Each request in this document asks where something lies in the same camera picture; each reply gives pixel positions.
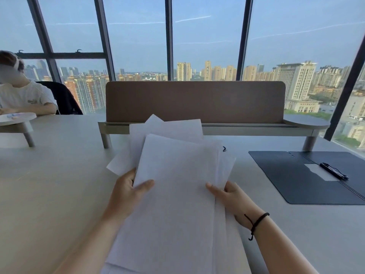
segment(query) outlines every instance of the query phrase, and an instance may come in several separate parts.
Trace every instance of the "sky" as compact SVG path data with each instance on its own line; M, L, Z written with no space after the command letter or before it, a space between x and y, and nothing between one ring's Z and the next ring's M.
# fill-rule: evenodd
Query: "sky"
M115 70L166 72L165 0L103 0ZM94 0L39 0L54 52L102 52ZM201 71L237 66L245 0L172 0L173 60ZM365 0L254 0L245 66L311 60L351 65L365 33ZM26 0L0 0L0 49L41 53ZM106 69L104 60L58 66Z

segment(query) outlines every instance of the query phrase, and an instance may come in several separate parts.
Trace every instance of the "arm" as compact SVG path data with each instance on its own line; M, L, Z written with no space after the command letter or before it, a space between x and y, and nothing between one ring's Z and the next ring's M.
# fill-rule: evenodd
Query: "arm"
M211 184L206 186L235 215L238 223L249 230L252 224L244 215L255 223L265 213L235 183L228 181L224 191ZM318 274L269 216L258 224L254 235L270 274Z
M135 169L132 169L117 179L101 220L54 274L100 274L124 220L154 185L153 180L148 180L133 188L134 176Z
M56 114L57 107L53 103L46 103L44 105L29 105L21 108L2 108L0 114L10 114L19 112L34 112L37 116Z

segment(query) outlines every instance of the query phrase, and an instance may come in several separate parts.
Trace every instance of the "metal leg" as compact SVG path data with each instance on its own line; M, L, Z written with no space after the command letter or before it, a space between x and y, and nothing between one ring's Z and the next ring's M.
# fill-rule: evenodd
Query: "metal leg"
M102 136L104 149L109 149L110 147L112 147L110 135L109 134L100 134L100 135Z
M314 144L316 143L317 137L307 137L305 139L303 150L304 152L309 152L313 150Z
M34 141L30 133L23 133L29 147L34 147Z

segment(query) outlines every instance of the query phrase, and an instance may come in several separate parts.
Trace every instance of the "white desk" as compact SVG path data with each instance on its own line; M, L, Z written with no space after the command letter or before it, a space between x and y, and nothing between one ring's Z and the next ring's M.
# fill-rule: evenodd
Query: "white desk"
M116 176L106 169L126 143L104 149L97 115L34 119L34 148L0 149L0 273L50 274L102 214ZM363 273L365 206L290 205L248 151L300 151L304 137L217 136L237 157L230 180L270 212L321 274ZM343 151L319 138L317 151ZM266 273L249 231L241 235L252 273Z

